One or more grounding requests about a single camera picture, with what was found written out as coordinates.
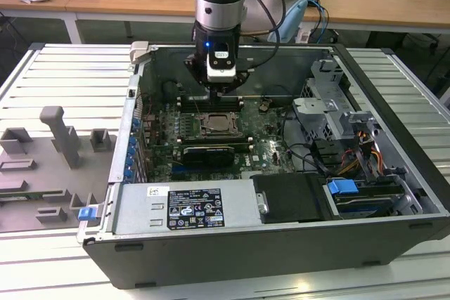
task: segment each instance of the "black plastic cover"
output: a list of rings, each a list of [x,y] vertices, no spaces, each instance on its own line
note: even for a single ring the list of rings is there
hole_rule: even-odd
[[[318,174],[286,173],[253,176],[256,193],[265,195],[269,213],[262,222],[327,221],[333,219]]]

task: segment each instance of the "sticker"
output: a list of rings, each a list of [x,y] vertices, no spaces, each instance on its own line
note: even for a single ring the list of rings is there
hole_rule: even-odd
[[[147,197],[155,197],[155,196],[167,196],[169,193],[169,186],[161,186],[161,185],[154,185],[149,186],[147,188]]]
[[[170,230],[225,226],[220,189],[167,191]]]

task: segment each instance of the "table leg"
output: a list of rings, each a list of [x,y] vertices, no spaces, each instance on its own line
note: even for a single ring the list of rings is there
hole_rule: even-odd
[[[84,44],[84,39],[78,30],[77,16],[74,13],[66,13],[63,20],[65,28],[69,34],[70,42],[72,44]]]
[[[129,21],[124,21],[125,32],[127,33],[127,38],[133,37],[133,32],[131,30],[131,23]]]

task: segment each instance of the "power cable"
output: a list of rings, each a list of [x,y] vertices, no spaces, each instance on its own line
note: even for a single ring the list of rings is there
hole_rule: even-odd
[[[277,25],[273,26],[272,29],[265,30],[265,31],[256,31],[256,32],[241,32],[240,35],[242,37],[251,37],[251,36],[255,36],[255,35],[265,35],[265,34],[269,34],[269,33],[272,33],[272,32],[276,32],[281,27],[281,25],[284,23],[284,20],[286,19],[286,11],[287,11],[286,10],[286,0],[281,0],[281,5],[283,7],[282,14],[281,14],[281,19],[280,19],[280,21],[279,21],[279,23]]]
[[[258,1],[259,5],[262,7],[262,9],[264,10],[264,12],[266,13],[272,26],[275,27],[276,23],[275,23],[274,17],[272,17],[272,14],[270,14],[270,11],[267,8],[267,6],[264,4],[264,2],[262,0],[257,0],[257,1]],[[280,43],[281,43],[280,32],[278,31],[278,29],[275,31],[275,37],[276,37],[275,47],[272,50],[272,53],[270,54],[270,56],[263,61],[259,61],[258,63],[252,64],[250,66],[250,69],[252,69],[252,68],[255,69],[256,67],[259,67],[259,66],[263,65],[264,63],[269,62],[276,55],[276,52],[278,52],[278,50],[280,48]]]

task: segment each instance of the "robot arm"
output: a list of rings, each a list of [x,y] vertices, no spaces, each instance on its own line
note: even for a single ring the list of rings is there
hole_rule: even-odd
[[[195,0],[195,54],[186,66],[212,91],[236,87],[240,24],[245,0]]]
[[[251,64],[238,59],[245,0],[195,0],[195,53],[186,67],[212,98],[228,93],[248,78]]]

